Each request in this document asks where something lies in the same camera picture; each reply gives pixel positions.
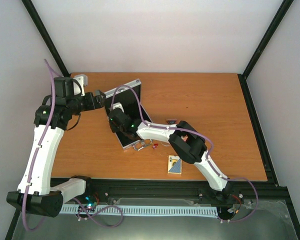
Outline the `red playing card deck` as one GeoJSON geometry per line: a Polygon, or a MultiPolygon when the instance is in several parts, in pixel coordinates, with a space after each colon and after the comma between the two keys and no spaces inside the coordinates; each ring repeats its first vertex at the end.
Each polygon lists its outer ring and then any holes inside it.
{"type": "Polygon", "coordinates": [[[188,137],[187,135],[181,136],[181,139],[182,139],[184,142],[187,142],[188,138],[189,138],[189,137],[188,137]]]}

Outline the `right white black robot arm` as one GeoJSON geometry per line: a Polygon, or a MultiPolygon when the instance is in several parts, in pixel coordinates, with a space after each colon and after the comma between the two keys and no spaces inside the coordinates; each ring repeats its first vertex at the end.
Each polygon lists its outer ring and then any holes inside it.
{"type": "Polygon", "coordinates": [[[232,194],[228,177],[211,158],[211,150],[206,146],[208,139],[186,121],[178,124],[157,124],[144,120],[142,115],[132,118],[126,114],[120,103],[111,105],[108,120],[112,132],[122,133],[129,139],[155,140],[170,144],[182,161],[196,166],[212,189],[211,194],[218,201],[225,202],[232,194]]]}

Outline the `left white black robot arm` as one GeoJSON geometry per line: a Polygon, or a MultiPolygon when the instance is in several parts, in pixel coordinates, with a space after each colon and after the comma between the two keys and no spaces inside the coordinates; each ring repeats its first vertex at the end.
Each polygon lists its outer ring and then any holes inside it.
{"type": "Polygon", "coordinates": [[[51,187],[51,174],[60,141],[73,116],[101,109],[105,105],[103,92],[85,92],[88,77],[56,77],[52,93],[47,95],[35,112],[34,138],[24,175],[16,191],[7,193],[6,201],[17,210],[33,215],[56,217],[64,203],[74,197],[82,201],[93,198],[91,178],[75,175],[68,181],[51,187]]]}

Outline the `blue playing card deck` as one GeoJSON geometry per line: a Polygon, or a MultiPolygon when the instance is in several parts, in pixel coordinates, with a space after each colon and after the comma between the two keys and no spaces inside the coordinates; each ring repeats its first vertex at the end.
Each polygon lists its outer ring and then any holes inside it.
{"type": "Polygon", "coordinates": [[[168,156],[168,167],[167,167],[168,174],[182,174],[182,160],[179,156],[169,155],[168,156]]]}

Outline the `aluminium poker case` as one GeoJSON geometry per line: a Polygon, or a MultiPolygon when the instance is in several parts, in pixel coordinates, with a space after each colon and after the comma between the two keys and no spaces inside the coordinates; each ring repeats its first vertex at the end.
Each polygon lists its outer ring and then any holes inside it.
{"type": "MultiPolygon", "coordinates": [[[[137,78],[133,81],[125,83],[124,85],[131,87],[136,93],[139,101],[141,100],[142,82],[140,81],[140,79],[137,78]]],[[[109,116],[110,114],[112,98],[115,90],[116,88],[113,88],[105,92],[104,108],[107,116],[109,116]]],[[[129,88],[120,86],[118,90],[115,92],[114,107],[116,107],[118,103],[122,105],[124,112],[129,117],[131,117],[132,119],[140,118],[140,112],[139,112],[137,100],[135,98],[134,93],[129,88]]],[[[115,136],[120,142],[120,145],[123,150],[133,148],[135,151],[140,151],[146,147],[150,147],[153,144],[151,139],[146,139],[146,140],[129,139],[122,132],[116,132],[115,136]]]]}

